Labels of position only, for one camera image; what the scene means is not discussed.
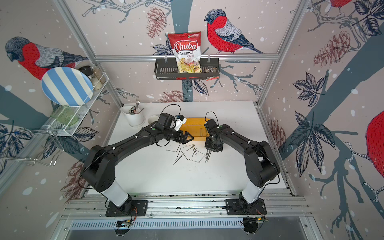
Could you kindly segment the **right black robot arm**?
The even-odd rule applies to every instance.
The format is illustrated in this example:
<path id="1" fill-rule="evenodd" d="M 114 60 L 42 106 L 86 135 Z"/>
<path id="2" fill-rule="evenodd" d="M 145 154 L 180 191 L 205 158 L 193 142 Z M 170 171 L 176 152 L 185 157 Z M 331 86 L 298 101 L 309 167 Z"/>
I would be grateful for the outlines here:
<path id="1" fill-rule="evenodd" d="M 265 187 L 281 173 L 269 143 L 250 140 L 226 124 L 218 125 L 213 119 L 204 126 L 209 134 L 205 143 L 208 151 L 218 153 L 228 145 L 244 157 L 249 181 L 241 192 L 241 199 L 247 204 L 258 201 Z"/>

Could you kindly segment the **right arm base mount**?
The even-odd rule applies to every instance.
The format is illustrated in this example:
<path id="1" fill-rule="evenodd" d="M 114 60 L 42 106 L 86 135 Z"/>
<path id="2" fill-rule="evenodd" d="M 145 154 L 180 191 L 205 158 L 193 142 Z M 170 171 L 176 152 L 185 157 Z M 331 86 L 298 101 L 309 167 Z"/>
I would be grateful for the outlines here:
<path id="1" fill-rule="evenodd" d="M 255 234 L 263 226 L 267 209 L 263 199 L 259 198 L 255 202 L 249 204 L 242 194 L 239 199 L 226 199 L 226 210 L 229 216 L 243 216 L 242 224 L 246 233 Z"/>

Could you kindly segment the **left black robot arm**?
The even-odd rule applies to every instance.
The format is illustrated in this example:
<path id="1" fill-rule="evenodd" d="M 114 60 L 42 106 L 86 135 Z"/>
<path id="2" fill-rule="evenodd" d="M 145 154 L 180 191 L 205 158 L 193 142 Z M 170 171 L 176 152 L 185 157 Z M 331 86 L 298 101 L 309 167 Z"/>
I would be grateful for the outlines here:
<path id="1" fill-rule="evenodd" d="M 182 115 L 174 117 L 161 113 L 157 121 L 131 137 L 106 147 L 92 147 L 81 170 L 81 177 L 116 207 L 128 208 L 131 205 L 130 195 L 116 180 L 116 165 L 131 154 L 162 140 L 180 144 L 191 142 L 194 137 L 180 130 L 186 121 Z"/>

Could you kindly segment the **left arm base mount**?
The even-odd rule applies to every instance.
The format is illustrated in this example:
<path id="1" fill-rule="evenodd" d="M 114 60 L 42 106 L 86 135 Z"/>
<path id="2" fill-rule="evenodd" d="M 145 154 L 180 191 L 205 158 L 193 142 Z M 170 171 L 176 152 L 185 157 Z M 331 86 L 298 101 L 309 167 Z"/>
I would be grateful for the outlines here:
<path id="1" fill-rule="evenodd" d="M 138 217 L 144 217 L 148 209 L 148 200 L 133 200 L 131 196 L 120 206 L 117 207 L 111 201 L 105 202 L 106 217 L 122 217 L 117 220 L 115 233 L 117 237 L 123 237 L 136 223 Z"/>

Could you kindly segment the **yellow plastic storage box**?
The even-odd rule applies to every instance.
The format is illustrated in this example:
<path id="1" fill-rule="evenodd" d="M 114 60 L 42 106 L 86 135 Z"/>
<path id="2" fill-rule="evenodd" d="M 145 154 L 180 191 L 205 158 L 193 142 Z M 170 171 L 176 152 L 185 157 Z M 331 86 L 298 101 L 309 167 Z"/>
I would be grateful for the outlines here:
<path id="1" fill-rule="evenodd" d="M 209 136 L 204 124 L 204 118 L 188 118 L 186 123 L 180 128 L 181 131 L 188 132 L 194 137 L 194 141 L 205 141 Z"/>

